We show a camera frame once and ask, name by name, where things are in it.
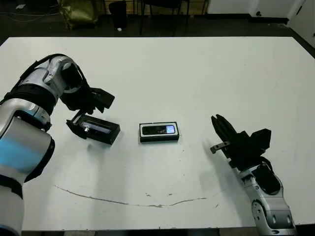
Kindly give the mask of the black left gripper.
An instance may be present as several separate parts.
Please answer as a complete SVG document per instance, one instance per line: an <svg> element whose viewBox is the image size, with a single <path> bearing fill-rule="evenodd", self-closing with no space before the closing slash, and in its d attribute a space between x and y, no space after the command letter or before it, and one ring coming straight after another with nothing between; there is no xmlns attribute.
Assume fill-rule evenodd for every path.
<svg viewBox="0 0 315 236"><path fill-rule="evenodd" d="M102 89L91 88L84 83L70 83L66 86L60 99L69 110L82 110L92 115L95 109L98 109L101 113L104 112L104 105L101 101L103 92ZM76 136L82 139L87 138L87 133L83 127L68 119L66 124Z"/></svg>

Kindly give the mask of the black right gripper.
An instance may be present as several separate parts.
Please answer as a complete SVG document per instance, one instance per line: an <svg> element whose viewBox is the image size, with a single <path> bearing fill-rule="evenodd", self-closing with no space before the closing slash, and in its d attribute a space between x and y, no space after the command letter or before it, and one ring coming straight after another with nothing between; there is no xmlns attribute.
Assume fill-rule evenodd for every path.
<svg viewBox="0 0 315 236"><path fill-rule="evenodd" d="M211 122L221 143L214 145L210 151L214 154L222 150L230 159L230 166L244 171L260 165L265 161L262 156L266 151L266 132L256 131L248 135L246 131L237 133L231 123L223 116L211 116Z"/></svg>

